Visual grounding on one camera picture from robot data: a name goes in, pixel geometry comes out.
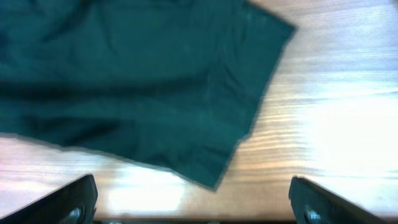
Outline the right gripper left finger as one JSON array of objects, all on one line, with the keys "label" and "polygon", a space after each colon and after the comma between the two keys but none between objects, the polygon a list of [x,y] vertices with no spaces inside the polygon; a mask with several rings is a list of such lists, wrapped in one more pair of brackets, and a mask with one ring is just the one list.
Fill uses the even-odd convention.
[{"label": "right gripper left finger", "polygon": [[98,190],[92,174],[43,196],[1,218],[1,224],[93,223]]}]

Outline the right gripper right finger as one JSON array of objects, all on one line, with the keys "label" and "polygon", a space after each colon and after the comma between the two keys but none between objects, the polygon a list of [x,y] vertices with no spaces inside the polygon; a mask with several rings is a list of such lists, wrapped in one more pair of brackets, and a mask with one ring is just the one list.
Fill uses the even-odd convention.
[{"label": "right gripper right finger", "polygon": [[298,224],[387,223],[303,177],[292,177],[289,199]]}]

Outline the black shorts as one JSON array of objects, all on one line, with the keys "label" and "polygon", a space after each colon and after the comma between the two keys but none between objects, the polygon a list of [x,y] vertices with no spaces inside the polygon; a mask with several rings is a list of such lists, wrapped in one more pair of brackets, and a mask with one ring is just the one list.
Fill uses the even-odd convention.
[{"label": "black shorts", "polygon": [[2,1],[1,131],[214,189],[294,32],[249,1]]}]

